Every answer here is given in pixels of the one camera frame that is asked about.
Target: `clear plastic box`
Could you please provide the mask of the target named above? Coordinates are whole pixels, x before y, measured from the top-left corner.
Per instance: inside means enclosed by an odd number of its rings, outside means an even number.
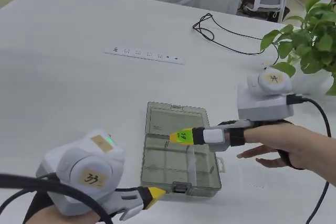
[[[222,187],[215,153],[207,145],[169,142],[169,135],[178,130],[207,126],[204,109],[149,102],[141,184],[168,194],[213,197]]]

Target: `white plant pot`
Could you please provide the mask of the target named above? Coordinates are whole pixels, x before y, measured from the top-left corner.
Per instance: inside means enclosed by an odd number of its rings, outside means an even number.
[[[331,73],[321,69],[312,74],[305,74],[300,68],[300,62],[293,64],[296,69],[291,81],[296,94],[324,95],[332,85]]]

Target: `black cable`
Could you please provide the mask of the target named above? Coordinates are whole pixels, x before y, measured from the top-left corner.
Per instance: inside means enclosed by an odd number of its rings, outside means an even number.
[[[328,118],[327,118],[327,115],[325,114],[323,108],[316,102],[314,101],[313,99],[310,99],[310,98],[302,98],[302,100],[304,102],[310,102],[312,104],[315,105],[315,107],[320,111],[322,117],[323,117],[323,120],[324,120],[324,123],[326,124],[325,128],[327,129],[327,136],[328,137],[331,137],[331,130],[330,130],[330,125],[329,125],[329,121],[328,121]],[[326,193],[328,191],[328,188],[329,188],[329,182],[327,181],[325,183],[325,186],[323,188],[323,191],[322,191],[322,194],[313,210],[313,212],[311,213],[311,215],[309,216],[308,220],[306,221],[306,224],[309,224],[311,222],[311,220],[314,218],[314,216],[316,215],[317,211],[319,210],[323,200],[324,200],[324,197],[326,196]]]
[[[44,176],[40,176],[38,177],[38,179],[43,179],[43,178],[48,178],[48,177],[51,177],[53,176],[55,173],[49,173],[49,174],[46,174]],[[14,201],[15,199],[17,199],[18,197],[22,196],[22,195],[25,195],[27,193],[32,193],[33,190],[21,190],[21,191],[18,191],[17,193],[13,194],[12,196],[10,196],[8,199],[6,199],[2,205],[0,206],[0,215],[2,214],[2,212],[5,210],[5,208],[12,202]]]
[[[207,29],[207,28],[201,27],[201,23],[204,22],[204,21],[206,21],[206,20],[208,20],[208,19],[211,19],[218,27],[220,27],[221,29],[223,29],[223,30],[225,30],[225,31],[227,31],[227,32],[229,32],[231,34],[239,35],[239,36],[246,37],[246,38],[256,39],[256,40],[262,40],[260,38],[253,37],[253,36],[250,36],[250,35],[236,33],[234,31],[231,31],[231,30],[229,30],[229,29],[221,26],[219,23],[217,23],[217,21],[214,19],[213,15],[211,13],[205,14],[204,16],[202,16],[200,18],[200,20],[196,24],[193,25],[193,29],[195,31],[197,31],[199,34],[201,34],[206,40],[211,41],[211,42],[213,42],[213,43],[215,43],[215,44],[217,44],[217,45],[219,45],[221,47],[224,47],[224,48],[226,48],[228,50],[231,50],[233,52],[237,52],[237,53],[243,54],[243,55],[260,55],[263,52],[265,52],[265,50],[263,50],[261,52],[242,52],[242,51],[236,50],[234,48],[228,47],[226,45],[223,45],[223,44],[221,44],[219,42],[216,42],[215,41],[215,35],[214,35],[214,33],[212,31],[210,31],[209,29]],[[207,36],[205,33],[203,33],[203,31],[207,31],[209,34],[211,34],[211,37]],[[272,44],[272,45],[277,50],[277,54],[278,54],[278,57],[277,57],[276,61],[273,63],[273,65],[275,65],[278,62],[278,60],[279,60],[279,52],[278,52],[277,47],[274,44]]]
[[[100,216],[101,220],[104,221],[106,224],[113,224],[108,213],[101,205],[99,205],[98,202],[96,202],[94,199],[81,192],[80,190],[62,184],[60,182],[18,175],[0,174],[0,188],[25,189],[37,192],[52,192],[66,195],[82,202],[83,204],[91,208]]]

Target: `green indicator light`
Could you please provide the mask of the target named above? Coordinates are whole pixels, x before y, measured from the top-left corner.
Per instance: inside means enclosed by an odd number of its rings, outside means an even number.
[[[113,141],[112,141],[112,139],[111,139],[110,137],[108,137],[107,140],[108,140],[111,144],[113,144]]]

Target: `electrical outlet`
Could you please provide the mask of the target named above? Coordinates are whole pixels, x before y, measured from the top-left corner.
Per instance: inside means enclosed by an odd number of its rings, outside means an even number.
[[[128,56],[128,57],[133,57],[133,58],[156,60],[156,61],[163,61],[163,62],[184,65],[184,60],[180,57],[161,54],[158,52],[153,52],[151,50],[111,47],[111,49],[106,49],[104,52],[106,54],[122,55],[122,56]]]

